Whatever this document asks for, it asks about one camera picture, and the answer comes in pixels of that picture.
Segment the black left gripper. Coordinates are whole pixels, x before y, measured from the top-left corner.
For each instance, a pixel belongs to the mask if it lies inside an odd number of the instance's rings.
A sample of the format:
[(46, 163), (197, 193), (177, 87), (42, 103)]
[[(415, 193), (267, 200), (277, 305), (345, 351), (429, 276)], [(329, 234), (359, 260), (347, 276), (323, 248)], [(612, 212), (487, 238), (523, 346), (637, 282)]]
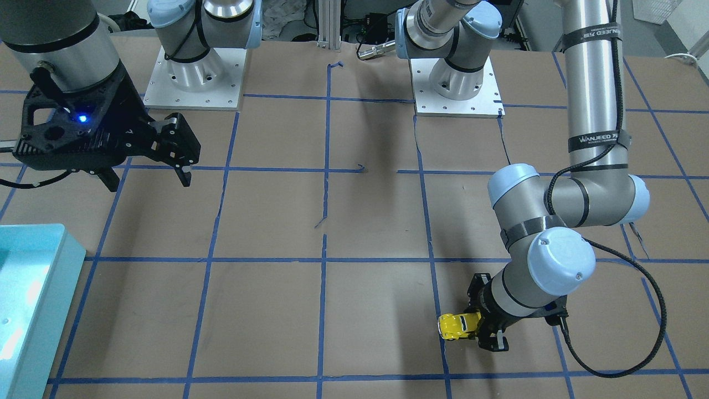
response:
[(504, 310), (494, 299), (492, 281), (489, 273), (474, 273), (467, 289), (469, 303), (466, 313), (481, 313), (482, 319), (476, 336), (479, 348), (505, 352), (510, 349), (505, 336), (506, 328), (531, 315), (532, 309), (524, 307), (514, 314)]

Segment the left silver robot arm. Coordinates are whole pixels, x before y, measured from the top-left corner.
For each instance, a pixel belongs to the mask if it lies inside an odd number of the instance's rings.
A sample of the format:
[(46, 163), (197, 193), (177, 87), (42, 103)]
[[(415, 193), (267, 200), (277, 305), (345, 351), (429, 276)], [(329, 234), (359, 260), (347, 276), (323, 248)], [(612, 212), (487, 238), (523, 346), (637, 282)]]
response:
[(630, 263), (649, 281), (659, 301), (661, 321), (653, 348), (627, 370), (600, 378), (635, 373), (656, 356), (665, 338), (666, 305), (653, 276), (627, 255), (577, 232), (578, 227), (635, 222), (649, 208), (645, 182), (628, 172), (631, 136), (625, 124), (623, 29), (616, 1), (559, 1), (567, 56), (569, 167), (544, 180), (534, 167), (514, 163), (489, 179), (489, 200), (511, 261), (496, 275), (476, 273), (460, 315), (438, 319), (446, 341), (474, 339), (483, 350), (509, 348), (507, 328), (527, 318), (544, 318), (561, 328), (575, 360), (566, 322), (567, 296), (592, 276), (595, 249)]

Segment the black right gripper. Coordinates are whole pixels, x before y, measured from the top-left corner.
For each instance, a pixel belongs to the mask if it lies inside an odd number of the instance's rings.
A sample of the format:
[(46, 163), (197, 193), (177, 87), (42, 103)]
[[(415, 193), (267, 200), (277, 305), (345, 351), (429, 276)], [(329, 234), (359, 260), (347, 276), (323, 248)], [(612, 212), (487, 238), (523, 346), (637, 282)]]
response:
[(13, 156), (35, 170), (91, 170), (111, 193), (121, 184), (113, 166), (145, 156), (174, 167), (184, 187), (202, 149), (183, 114), (153, 121), (122, 63), (100, 83), (64, 93), (40, 62), (31, 71)]

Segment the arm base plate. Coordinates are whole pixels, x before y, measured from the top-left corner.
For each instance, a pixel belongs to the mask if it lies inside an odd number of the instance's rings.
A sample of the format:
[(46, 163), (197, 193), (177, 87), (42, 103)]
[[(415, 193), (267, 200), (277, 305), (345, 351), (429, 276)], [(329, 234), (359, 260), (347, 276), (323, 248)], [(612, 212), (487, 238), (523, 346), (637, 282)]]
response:
[(505, 116), (490, 58), (473, 73), (454, 70), (443, 58), (410, 60), (418, 116), (497, 118)]
[(215, 48), (195, 63), (165, 60), (160, 50), (145, 91), (150, 109), (238, 111), (248, 51)]

